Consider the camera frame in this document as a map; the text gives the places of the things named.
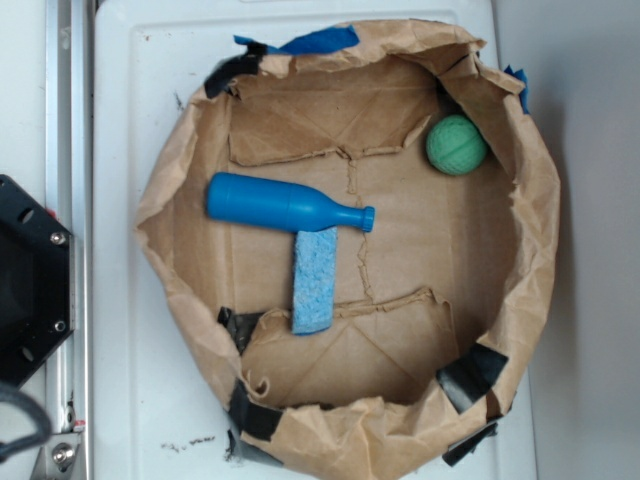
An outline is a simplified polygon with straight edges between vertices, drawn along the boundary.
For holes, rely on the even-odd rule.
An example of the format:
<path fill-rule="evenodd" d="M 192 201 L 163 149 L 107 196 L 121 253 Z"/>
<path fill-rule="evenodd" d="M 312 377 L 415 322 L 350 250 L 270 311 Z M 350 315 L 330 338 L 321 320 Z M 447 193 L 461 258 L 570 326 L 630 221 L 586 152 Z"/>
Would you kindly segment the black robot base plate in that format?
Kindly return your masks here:
<path fill-rule="evenodd" d="M 1 380 L 22 387 L 71 333 L 71 233 L 1 176 Z"/>

